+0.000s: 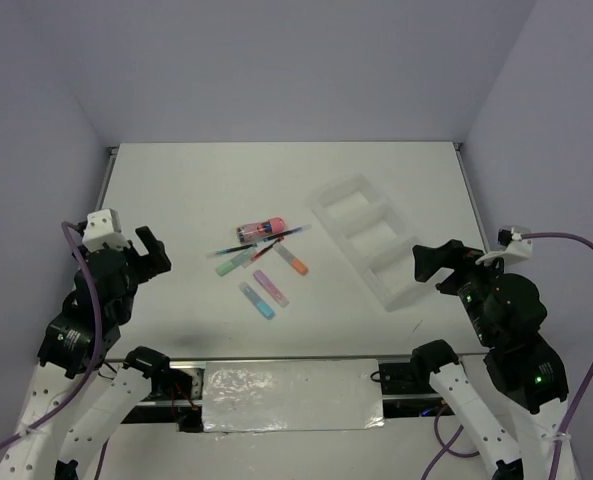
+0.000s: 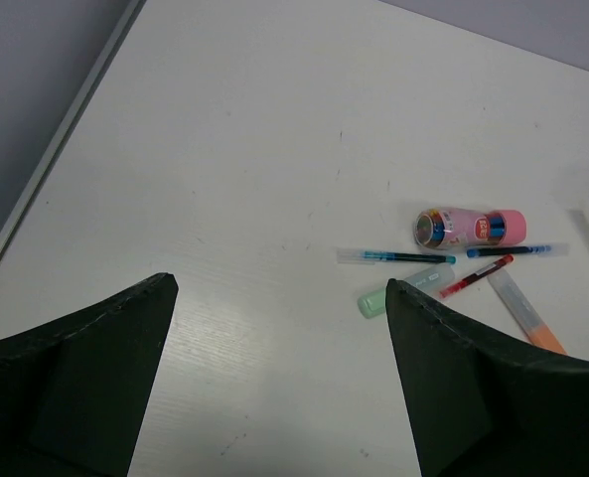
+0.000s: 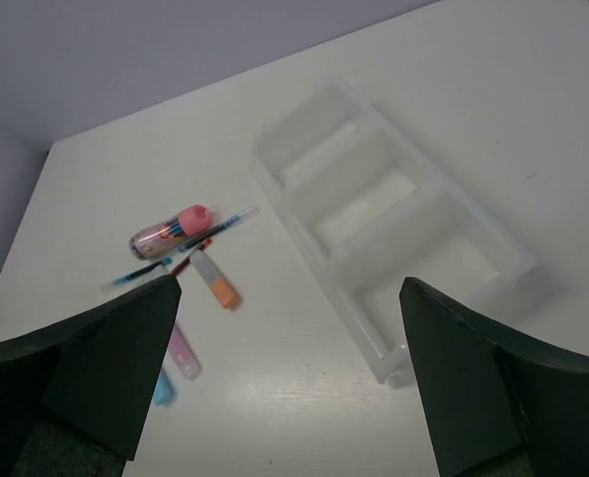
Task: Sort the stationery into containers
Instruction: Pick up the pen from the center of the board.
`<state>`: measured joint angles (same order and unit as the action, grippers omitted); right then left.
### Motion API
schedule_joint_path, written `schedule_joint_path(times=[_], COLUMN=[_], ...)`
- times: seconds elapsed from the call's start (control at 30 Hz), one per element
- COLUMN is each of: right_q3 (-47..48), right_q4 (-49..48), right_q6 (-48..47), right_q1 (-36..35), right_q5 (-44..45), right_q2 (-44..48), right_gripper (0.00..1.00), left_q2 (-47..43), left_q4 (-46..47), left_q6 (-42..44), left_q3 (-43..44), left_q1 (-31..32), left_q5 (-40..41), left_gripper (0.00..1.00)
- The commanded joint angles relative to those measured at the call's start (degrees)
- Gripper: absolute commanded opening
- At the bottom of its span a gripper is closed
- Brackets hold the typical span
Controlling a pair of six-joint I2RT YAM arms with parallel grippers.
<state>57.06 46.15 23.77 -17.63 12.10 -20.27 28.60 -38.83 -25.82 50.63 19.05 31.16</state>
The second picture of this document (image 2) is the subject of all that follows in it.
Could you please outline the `green highlighter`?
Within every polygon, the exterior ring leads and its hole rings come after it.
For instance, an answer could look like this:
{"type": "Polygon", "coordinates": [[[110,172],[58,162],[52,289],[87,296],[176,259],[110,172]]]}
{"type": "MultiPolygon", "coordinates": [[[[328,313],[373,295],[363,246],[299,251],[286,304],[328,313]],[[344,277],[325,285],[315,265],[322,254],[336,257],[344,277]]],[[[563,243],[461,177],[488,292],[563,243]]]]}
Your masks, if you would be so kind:
{"type": "MultiPolygon", "coordinates": [[[[401,278],[401,281],[405,281],[424,293],[433,294],[452,284],[455,277],[455,271],[451,264],[439,263],[401,278]]],[[[370,319],[385,313],[385,290],[386,286],[365,293],[358,298],[358,308],[365,318],[370,319]]]]}

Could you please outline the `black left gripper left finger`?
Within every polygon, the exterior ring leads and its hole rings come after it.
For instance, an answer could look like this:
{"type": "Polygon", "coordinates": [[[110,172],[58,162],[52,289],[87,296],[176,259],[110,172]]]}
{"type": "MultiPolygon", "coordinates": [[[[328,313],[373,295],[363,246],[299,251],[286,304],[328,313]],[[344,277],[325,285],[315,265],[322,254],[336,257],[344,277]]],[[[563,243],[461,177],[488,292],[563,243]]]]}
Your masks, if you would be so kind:
{"type": "Polygon", "coordinates": [[[125,476],[174,312],[157,273],[0,340],[0,476],[125,476]]]}

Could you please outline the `orange highlighter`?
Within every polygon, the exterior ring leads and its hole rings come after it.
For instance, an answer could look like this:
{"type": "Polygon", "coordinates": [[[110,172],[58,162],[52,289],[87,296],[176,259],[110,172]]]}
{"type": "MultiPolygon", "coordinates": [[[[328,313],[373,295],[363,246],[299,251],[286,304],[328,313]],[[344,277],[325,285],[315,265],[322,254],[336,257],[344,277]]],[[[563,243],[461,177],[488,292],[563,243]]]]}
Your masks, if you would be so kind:
{"type": "Polygon", "coordinates": [[[566,355],[565,349],[559,343],[556,336],[540,318],[534,307],[505,269],[500,269],[494,274],[491,274],[488,280],[532,345],[547,351],[566,355]]]}

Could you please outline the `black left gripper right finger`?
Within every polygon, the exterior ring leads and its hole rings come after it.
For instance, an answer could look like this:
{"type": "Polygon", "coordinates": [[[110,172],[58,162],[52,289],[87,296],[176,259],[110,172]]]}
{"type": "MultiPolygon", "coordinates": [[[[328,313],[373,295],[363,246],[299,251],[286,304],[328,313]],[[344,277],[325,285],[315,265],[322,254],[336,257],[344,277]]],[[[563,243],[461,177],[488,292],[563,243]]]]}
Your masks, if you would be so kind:
{"type": "Polygon", "coordinates": [[[589,361],[547,351],[401,281],[386,316],[425,476],[589,476],[589,361]]]}

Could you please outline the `dark blue gel pen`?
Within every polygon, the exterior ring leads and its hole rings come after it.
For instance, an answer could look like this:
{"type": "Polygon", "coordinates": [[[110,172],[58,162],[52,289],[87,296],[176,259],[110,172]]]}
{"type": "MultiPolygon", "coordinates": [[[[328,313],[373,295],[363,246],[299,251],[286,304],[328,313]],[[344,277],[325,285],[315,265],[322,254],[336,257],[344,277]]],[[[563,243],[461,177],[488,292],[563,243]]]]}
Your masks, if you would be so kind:
{"type": "Polygon", "coordinates": [[[569,252],[567,243],[529,244],[497,247],[477,247],[466,250],[468,258],[511,255],[564,256],[569,252]]]}

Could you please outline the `pink crayon tube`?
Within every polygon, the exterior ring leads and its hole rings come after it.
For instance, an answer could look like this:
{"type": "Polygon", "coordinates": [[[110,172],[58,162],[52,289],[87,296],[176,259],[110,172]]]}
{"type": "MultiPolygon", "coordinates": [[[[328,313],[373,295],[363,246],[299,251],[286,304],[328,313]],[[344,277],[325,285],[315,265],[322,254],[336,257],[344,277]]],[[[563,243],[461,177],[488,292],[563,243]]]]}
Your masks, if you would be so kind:
{"type": "Polygon", "coordinates": [[[413,226],[417,243],[437,250],[512,246],[523,242],[526,234],[526,219],[516,210],[428,209],[418,215],[413,226]]]}

